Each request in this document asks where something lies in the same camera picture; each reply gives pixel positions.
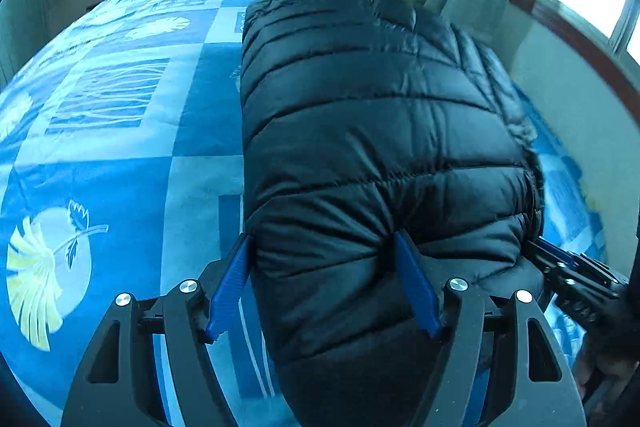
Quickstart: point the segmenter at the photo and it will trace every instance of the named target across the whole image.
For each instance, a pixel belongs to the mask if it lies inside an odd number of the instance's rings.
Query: window frame
[[[596,44],[626,74],[633,86],[640,90],[640,64],[626,47],[636,25],[640,27],[640,0],[626,0],[622,13],[610,38],[559,0],[535,0],[585,35]]]

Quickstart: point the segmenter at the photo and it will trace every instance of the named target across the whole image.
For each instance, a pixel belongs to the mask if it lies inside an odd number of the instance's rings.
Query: quilted fabric
[[[494,295],[544,293],[520,256],[543,185],[518,95],[488,48],[399,0],[259,0],[241,74],[252,281],[284,396],[305,427],[404,425],[438,346],[393,232]]]

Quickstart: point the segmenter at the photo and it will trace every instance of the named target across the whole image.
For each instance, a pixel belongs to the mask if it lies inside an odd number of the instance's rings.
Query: wavy line pattern
[[[107,127],[137,127],[168,59],[88,70],[51,119],[46,134]]]

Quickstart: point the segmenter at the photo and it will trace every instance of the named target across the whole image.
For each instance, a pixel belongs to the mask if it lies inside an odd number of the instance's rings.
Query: flower stem print
[[[109,225],[95,225],[89,227],[89,211],[74,200],[69,201],[69,222],[76,229],[76,233],[63,241],[54,250],[53,254],[57,254],[63,248],[66,248],[66,267],[71,270],[74,259],[78,253],[78,239],[84,236],[94,235],[94,233],[109,232]]]

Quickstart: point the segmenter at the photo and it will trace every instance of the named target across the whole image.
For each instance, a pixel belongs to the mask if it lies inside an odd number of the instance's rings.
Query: black jacket
[[[437,353],[393,271],[405,228],[451,277],[542,292],[532,130],[497,57],[399,0],[260,0],[242,49],[246,228],[264,336],[310,427],[399,427]]]

